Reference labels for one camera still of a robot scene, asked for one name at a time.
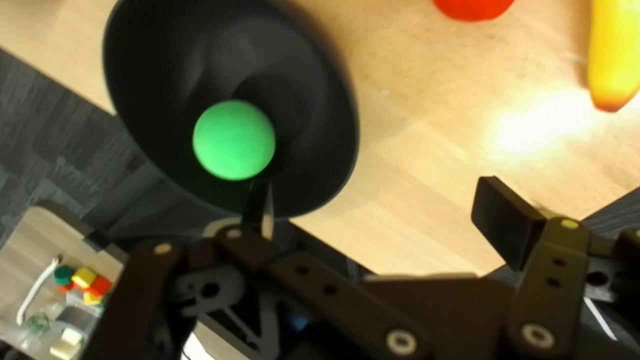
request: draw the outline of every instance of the screw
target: screw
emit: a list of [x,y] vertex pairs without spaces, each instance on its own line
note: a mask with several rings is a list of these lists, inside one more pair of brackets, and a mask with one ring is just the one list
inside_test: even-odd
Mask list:
[[539,323],[527,323],[522,325],[522,338],[527,344],[540,348],[540,349],[551,349],[556,344],[554,334]]
[[242,235],[242,231],[239,227],[232,227],[226,231],[226,238],[241,238],[241,235]]
[[570,218],[564,218],[561,223],[563,223],[563,227],[569,227],[569,229],[577,229],[578,227],[578,222],[570,220]]
[[387,346],[396,355],[411,355],[418,349],[418,340],[413,331],[396,328],[387,334]]
[[172,249],[175,249],[175,246],[168,243],[168,242],[163,242],[163,243],[159,243],[159,246],[155,248],[156,255],[171,253]]

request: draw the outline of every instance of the black cone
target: black cone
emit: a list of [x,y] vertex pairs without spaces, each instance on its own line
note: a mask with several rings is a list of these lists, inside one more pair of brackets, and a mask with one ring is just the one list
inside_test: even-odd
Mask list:
[[328,56],[267,0],[123,0],[104,44],[114,105],[147,156],[183,189],[241,211],[253,180],[211,176],[193,127],[213,103],[251,100],[275,121],[275,211],[298,216],[347,183],[358,151],[350,92]]

